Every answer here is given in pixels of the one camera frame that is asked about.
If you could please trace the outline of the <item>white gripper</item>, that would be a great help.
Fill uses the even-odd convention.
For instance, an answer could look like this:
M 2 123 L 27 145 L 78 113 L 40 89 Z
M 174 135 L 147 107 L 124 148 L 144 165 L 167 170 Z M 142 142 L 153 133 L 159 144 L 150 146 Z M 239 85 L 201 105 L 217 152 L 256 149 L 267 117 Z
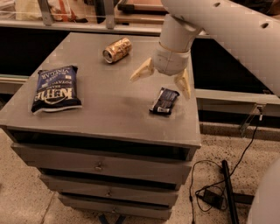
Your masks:
M 148 58 L 129 78 L 137 81 L 154 74 L 154 68 L 165 75 L 175 75 L 175 84 L 186 99 L 191 98 L 189 75 L 186 70 L 190 52 L 174 52 L 157 44 L 152 58 Z

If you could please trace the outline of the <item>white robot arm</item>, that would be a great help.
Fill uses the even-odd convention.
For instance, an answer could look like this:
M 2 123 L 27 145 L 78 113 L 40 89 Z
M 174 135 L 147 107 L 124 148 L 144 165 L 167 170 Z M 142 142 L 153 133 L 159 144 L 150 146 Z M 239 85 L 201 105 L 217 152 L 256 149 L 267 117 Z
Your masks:
M 161 0 L 167 10 L 153 55 L 131 76 L 175 76 L 190 91 L 187 65 L 194 39 L 205 31 L 262 84 L 280 95 L 280 23 L 231 0 Z

